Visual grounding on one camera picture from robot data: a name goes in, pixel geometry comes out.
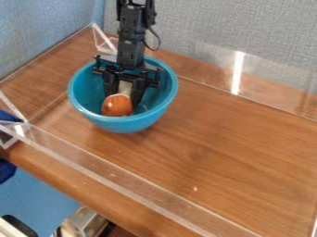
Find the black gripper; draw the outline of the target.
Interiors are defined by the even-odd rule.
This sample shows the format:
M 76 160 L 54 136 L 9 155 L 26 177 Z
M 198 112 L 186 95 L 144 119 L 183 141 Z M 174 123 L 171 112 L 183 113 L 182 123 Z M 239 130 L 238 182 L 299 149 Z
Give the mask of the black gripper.
M 117 93 L 120 81 L 132 83 L 131 102 L 136 107 L 141 102 L 147 87 L 159 87 L 160 67 L 143 61 L 139 66 L 131 68 L 116 62 L 116 56 L 95 55 L 92 73 L 101 76 L 104 81 L 105 96 Z

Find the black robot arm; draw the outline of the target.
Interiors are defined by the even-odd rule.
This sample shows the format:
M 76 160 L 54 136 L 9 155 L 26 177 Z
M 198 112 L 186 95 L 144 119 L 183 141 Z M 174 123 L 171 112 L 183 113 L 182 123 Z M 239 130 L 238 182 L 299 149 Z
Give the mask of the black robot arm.
M 116 16 L 119 24 L 117 55 L 107 59 L 96 55 L 92 72 L 103 77 L 104 93 L 119 93 L 121 81 L 131 84 L 131 104 L 133 107 L 141 102 L 148 87 L 159 87 L 161 69 L 144 61 L 145 31 L 152 30 L 156 23 L 155 0 L 144 0 L 143 4 L 133 0 L 116 0 Z

